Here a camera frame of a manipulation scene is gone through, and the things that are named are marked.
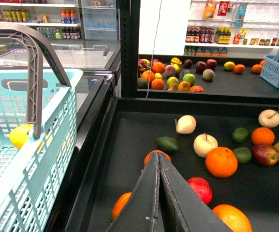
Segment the yellow lemon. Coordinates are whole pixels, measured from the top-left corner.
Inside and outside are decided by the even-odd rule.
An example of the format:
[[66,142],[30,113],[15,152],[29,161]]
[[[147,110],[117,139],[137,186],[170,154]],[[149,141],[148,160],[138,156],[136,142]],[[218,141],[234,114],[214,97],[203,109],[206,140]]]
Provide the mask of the yellow lemon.
[[226,62],[226,63],[224,64],[224,68],[225,68],[226,70],[229,70],[229,71],[234,70],[234,67],[235,67],[235,64],[234,64],[234,62],[231,62],[231,61]]
[[160,73],[156,73],[156,74],[154,74],[154,77],[155,77],[155,79],[161,79],[161,80],[163,80],[163,76],[162,76],[162,74],[160,74]]

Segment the avocado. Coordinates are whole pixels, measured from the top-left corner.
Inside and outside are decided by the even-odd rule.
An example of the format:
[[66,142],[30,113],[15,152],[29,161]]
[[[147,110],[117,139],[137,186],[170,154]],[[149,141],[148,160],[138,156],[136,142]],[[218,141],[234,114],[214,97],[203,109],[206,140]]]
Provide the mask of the avocado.
[[167,154],[173,155],[179,150],[179,145],[176,139],[162,136],[156,139],[158,147],[160,150]]

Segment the orange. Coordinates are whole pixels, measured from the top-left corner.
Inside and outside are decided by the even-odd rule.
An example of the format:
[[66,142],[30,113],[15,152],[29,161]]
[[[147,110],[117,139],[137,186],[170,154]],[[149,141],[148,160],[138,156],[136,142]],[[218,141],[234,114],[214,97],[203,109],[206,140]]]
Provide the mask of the orange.
[[245,71],[246,67],[243,64],[237,64],[234,67],[234,72],[237,74],[241,74]]
[[118,216],[118,214],[123,209],[125,204],[128,202],[130,196],[131,196],[131,192],[126,192],[119,197],[119,199],[115,203],[115,206],[114,206],[114,208],[112,209],[112,212],[111,212],[112,220],[115,220],[115,218]]
[[169,161],[172,161],[172,159],[169,157],[169,155],[167,155],[165,152],[163,152],[161,150],[153,150],[153,151],[149,152],[149,154],[145,157],[145,159],[144,159],[144,166],[148,163],[148,160],[149,160],[152,152],[162,152],[168,158]]
[[205,164],[208,171],[219,178],[230,177],[236,172],[238,167],[237,158],[232,150],[222,146],[209,151]]
[[154,62],[152,65],[152,71],[154,73],[163,73],[165,72],[165,65],[162,62]]
[[259,127],[252,132],[252,142],[256,144],[270,144],[272,145],[275,140],[273,131],[266,127]]
[[262,68],[263,68],[262,65],[260,65],[260,64],[255,64],[255,65],[252,66],[252,72],[253,72],[254,74],[261,74]]
[[220,204],[212,210],[233,232],[252,232],[247,216],[234,206]]
[[164,81],[162,79],[154,79],[151,83],[151,88],[153,89],[159,89],[162,90],[164,89]]
[[140,77],[146,79],[148,82],[150,80],[150,85],[151,85],[152,81],[155,79],[154,73],[150,70],[144,71]]

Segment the white apple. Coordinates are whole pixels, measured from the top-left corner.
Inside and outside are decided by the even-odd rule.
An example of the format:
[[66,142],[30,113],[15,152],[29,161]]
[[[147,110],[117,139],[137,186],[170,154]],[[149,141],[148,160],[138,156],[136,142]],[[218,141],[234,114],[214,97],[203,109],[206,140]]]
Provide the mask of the white apple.
[[218,141],[215,137],[209,134],[200,134],[194,139],[193,147],[195,153],[202,157],[206,158],[208,156],[209,151],[218,147]]
[[191,115],[184,115],[182,116],[178,122],[176,122],[176,131],[179,134],[191,134],[196,127],[196,120]]
[[279,110],[264,110],[259,115],[259,123],[263,127],[273,128],[279,125]]

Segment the wire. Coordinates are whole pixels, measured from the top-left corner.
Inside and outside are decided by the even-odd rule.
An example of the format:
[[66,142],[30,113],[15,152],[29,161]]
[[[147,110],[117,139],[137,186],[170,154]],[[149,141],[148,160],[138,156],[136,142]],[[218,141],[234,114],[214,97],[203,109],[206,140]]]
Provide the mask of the wire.
[[[150,69],[152,69],[152,61],[153,61],[153,55],[154,55],[154,48],[155,48],[155,40],[157,38],[157,34],[158,34],[158,28],[159,28],[159,22],[160,22],[160,18],[161,18],[161,6],[162,6],[162,1],[160,2],[160,7],[159,7],[159,18],[158,18],[158,23],[157,23],[157,29],[155,31],[155,36],[154,36],[154,41],[153,41],[153,50],[152,50],[152,56],[151,56],[151,67]],[[149,77],[149,81],[148,81],[148,90],[147,90],[147,95],[146,98],[148,98],[148,94],[149,94],[149,86],[150,86],[150,80],[151,80],[151,72],[150,71],[150,77]]]

